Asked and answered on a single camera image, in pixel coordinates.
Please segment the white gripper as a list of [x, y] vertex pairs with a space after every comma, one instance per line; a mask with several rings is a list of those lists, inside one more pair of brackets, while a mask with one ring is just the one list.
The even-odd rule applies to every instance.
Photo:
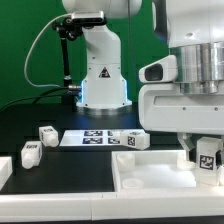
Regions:
[[196, 162], [196, 147], [189, 133], [224, 135], [224, 82], [215, 94], [180, 92], [177, 59], [169, 55], [139, 71], [144, 83], [138, 96], [141, 126], [148, 131], [176, 132], [186, 160]]

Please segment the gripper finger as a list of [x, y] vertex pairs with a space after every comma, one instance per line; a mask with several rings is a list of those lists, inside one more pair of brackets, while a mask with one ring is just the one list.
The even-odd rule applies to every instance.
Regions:
[[222, 150], [216, 152], [216, 166], [222, 165]]

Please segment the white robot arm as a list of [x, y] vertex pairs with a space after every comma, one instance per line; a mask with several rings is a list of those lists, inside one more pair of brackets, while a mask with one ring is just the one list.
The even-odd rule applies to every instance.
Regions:
[[[139, 121], [147, 131], [224, 135], [224, 0], [151, 0], [153, 28], [169, 55], [139, 71]], [[84, 32], [87, 75], [79, 105], [90, 110], [128, 104], [119, 37], [105, 25], [139, 11], [142, 0], [62, 0]]]

